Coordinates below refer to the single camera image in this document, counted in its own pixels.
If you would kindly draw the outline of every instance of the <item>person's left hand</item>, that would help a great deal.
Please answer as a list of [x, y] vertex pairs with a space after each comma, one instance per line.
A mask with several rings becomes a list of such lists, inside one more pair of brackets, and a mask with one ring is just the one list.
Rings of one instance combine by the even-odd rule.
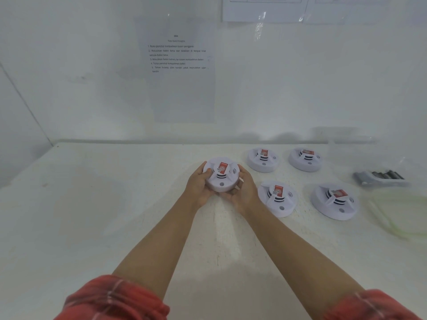
[[206, 162], [201, 164], [199, 168], [191, 174], [183, 193], [183, 196], [185, 196], [187, 200], [194, 202], [197, 209], [204, 206], [207, 200], [215, 194], [214, 191], [206, 186], [205, 180], [211, 177], [213, 172], [210, 168], [208, 168], [206, 172], [203, 172], [205, 164]]

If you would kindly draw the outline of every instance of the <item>red plaid shirt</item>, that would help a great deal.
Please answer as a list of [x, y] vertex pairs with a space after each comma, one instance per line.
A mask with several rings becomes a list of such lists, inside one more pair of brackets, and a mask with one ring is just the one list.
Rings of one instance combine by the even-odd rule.
[[[65, 301], [55, 320], [166, 320], [169, 307], [150, 291], [113, 275], [98, 277]], [[324, 320], [421, 320], [380, 290], [344, 298]]]

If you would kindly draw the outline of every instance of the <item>wall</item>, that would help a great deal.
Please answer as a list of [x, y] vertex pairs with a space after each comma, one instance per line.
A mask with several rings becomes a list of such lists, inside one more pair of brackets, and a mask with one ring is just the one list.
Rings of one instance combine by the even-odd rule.
[[[404, 110], [425, 113], [418, 91], [402, 97], [427, 49], [406, 2], [374, 26], [264, 23], [257, 40], [255, 23], [221, 22], [221, 0], [0, 0], [0, 60], [53, 142], [384, 136]], [[154, 119], [134, 18], [168, 15], [216, 22], [215, 123]]]
[[0, 65], [0, 187], [51, 148]]

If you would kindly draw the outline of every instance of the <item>smoke detector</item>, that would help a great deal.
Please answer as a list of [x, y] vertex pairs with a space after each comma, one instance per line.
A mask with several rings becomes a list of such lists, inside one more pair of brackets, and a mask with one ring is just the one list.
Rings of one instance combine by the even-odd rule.
[[278, 181], [262, 182], [258, 196], [267, 208], [278, 218], [287, 217], [298, 203], [298, 195], [289, 185]]
[[295, 168], [306, 172], [316, 172], [322, 167], [323, 158], [314, 150], [295, 148], [289, 155], [288, 160]]
[[321, 213], [335, 220], [349, 220], [359, 211], [359, 200], [335, 184], [318, 186], [311, 195], [311, 202]]
[[227, 192], [235, 188], [239, 181], [238, 164], [227, 157], [212, 158], [205, 164], [203, 172], [210, 168], [212, 176], [206, 180], [207, 186], [215, 192]]
[[269, 173], [279, 166], [279, 157], [272, 150], [254, 148], [248, 153], [247, 163], [255, 171]]

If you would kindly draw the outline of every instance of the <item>hand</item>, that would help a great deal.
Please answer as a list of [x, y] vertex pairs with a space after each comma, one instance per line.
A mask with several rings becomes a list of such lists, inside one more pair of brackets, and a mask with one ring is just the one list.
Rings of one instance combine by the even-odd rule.
[[204, 206], [207, 200], [215, 194], [214, 191], [206, 186], [205, 181], [212, 176], [213, 172], [210, 168], [208, 168], [206, 172], [203, 172], [205, 164], [206, 162], [201, 164], [199, 168], [191, 174], [184, 193], [182, 194], [187, 200], [195, 204], [197, 210]]
[[243, 180], [239, 180], [238, 188], [233, 188], [229, 192], [219, 193], [220, 196], [230, 201], [238, 213], [245, 217], [246, 213], [251, 208], [256, 208], [259, 204], [262, 204], [258, 197], [258, 189], [252, 179], [251, 174], [239, 164], [240, 173], [239, 177]]

